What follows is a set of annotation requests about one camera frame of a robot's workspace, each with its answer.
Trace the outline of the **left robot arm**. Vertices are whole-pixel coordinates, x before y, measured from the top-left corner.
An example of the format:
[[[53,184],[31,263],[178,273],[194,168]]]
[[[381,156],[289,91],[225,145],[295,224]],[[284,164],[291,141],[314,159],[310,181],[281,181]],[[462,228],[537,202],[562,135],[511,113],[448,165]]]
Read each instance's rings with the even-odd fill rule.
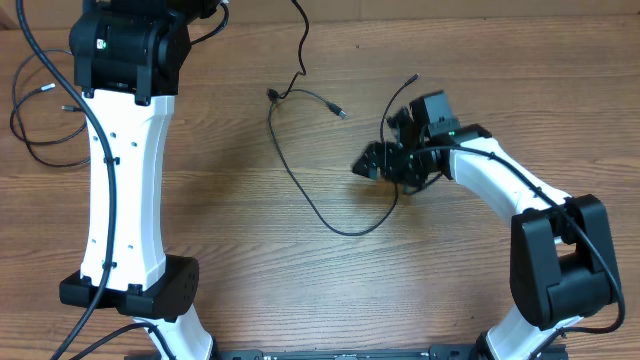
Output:
[[[62,303],[113,308],[146,325],[160,359],[215,359],[194,306],[199,265],[162,243],[164,146],[188,27],[219,1],[106,1],[73,25],[74,80],[90,108],[90,215],[78,271]]]

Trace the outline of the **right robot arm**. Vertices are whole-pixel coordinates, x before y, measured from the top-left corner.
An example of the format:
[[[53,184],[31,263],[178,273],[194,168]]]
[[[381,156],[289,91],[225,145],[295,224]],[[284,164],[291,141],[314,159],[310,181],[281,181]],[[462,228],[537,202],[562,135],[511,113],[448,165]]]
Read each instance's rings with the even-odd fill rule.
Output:
[[[593,195],[573,197],[537,178],[478,124],[463,126],[447,95],[434,92],[384,117],[391,141],[370,143],[353,173],[382,177],[417,193],[443,176],[480,197],[508,226],[513,308],[473,345],[433,345],[432,359],[565,359],[555,340],[606,334],[624,322],[622,292],[607,210]],[[615,304],[613,324],[580,321]]]

